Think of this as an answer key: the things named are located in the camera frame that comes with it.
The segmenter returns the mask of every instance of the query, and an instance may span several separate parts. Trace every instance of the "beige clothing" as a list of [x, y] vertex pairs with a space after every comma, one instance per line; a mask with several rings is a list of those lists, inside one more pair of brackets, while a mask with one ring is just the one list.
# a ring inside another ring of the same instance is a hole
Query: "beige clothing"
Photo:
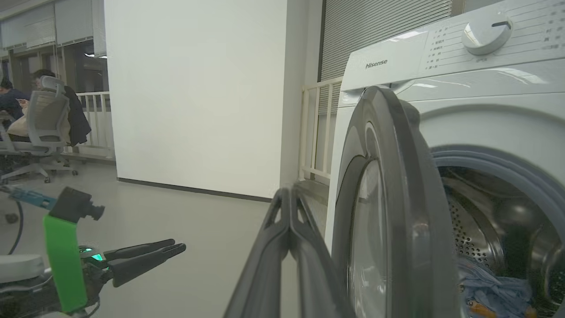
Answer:
[[[28, 137], [28, 123], [27, 123], [27, 119], [25, 118], [25, 116], [28, 113], [28, 108], [23, 108], [22, 112], [24, 113], [24, 115], [20, 118], [18, 118], [18, 120], [16, 120], [15, 122], [13, 122], [9, 128], [8, 128], [8, 134], [12, 134], [12, 135], [16, 135], [16, 136], [21, 136], [21, 137]], [[63, 134], [63, 139], [65, 140], [65, 142], [67, 144], [71, 143], [71, 136], [70, 136], [70, 132], [71, 132], [71, 124], [69, 124], [69, 120], [68, 120], [68, 116], [69, 113], [66, 112], [65, 115], [63, 116], [63, 122], [61, 123], [61, 133]]]

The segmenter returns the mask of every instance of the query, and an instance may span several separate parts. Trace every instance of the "control panel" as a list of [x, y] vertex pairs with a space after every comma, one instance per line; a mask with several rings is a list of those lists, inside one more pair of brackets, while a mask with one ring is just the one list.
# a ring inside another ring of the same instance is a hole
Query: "control panel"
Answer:
[[351, 53], [341, 90], [564, 57], [565, 0], [506, 0]]

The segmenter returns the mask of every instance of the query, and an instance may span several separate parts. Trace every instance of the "chair headrest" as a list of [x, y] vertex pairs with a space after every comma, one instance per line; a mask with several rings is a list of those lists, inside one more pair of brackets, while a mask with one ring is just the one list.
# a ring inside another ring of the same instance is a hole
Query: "chair headrest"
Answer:
[[45, 91], [56, 92], [57, 86], [60, 86], [60, 90], [63, 90], [65, 87], [65, 83], [62, 80], [54, 78], [53, 76], [42, 76], [39, 81], [41, 89]]

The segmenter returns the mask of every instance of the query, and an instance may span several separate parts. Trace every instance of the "laundry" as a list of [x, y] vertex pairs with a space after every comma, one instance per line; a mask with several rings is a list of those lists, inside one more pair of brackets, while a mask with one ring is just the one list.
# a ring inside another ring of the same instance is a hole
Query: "laundry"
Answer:
[[534, 318], [532, 290], [526, 280], [497, 277], [470, 257], [458, 260], [459, 291], [475, 318]]

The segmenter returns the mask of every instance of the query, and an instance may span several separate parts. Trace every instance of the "washing machine door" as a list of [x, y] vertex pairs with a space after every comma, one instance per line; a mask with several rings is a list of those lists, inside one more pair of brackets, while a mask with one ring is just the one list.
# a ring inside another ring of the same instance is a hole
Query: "washing machine door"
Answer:
[[369, 87], [347, 129], [332, 258], [358, 317], [460, 315], [450, 214], [418, 123]]

